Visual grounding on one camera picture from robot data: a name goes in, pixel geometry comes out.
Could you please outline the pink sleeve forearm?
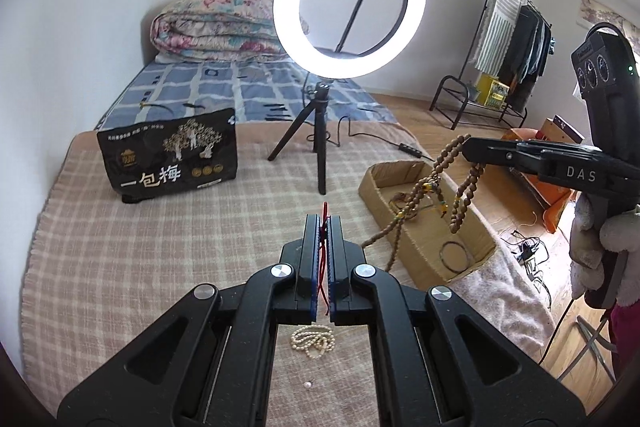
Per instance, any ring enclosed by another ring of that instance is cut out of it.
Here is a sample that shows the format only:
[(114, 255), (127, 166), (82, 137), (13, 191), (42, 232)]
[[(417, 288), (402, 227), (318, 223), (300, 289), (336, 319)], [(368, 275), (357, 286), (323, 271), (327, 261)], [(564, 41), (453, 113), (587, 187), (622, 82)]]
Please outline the pink sleeve forearm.
[(614, 375), (620, 377), (639, 350), (640, 303), (616, 305), (610, 317), (610, 340), (616, 347), (612, 355)]

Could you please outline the right white gloved hand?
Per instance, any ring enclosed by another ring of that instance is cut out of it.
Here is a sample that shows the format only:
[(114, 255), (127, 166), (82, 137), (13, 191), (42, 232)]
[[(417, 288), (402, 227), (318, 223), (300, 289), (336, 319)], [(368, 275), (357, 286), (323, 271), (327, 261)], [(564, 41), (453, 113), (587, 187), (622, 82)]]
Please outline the right white gloved hand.
[(630, 307), (639, 301), (639, 208), (608, 218), (599, 231), (594, 227), (596, 214), (589, 198), (582, 194), (575, 205), (570, 230), (570, 286), (572, 298), (586, 291), (597, 291), (605, 281), (603, 256), (627, 253), (627, 263), (616, 303)]

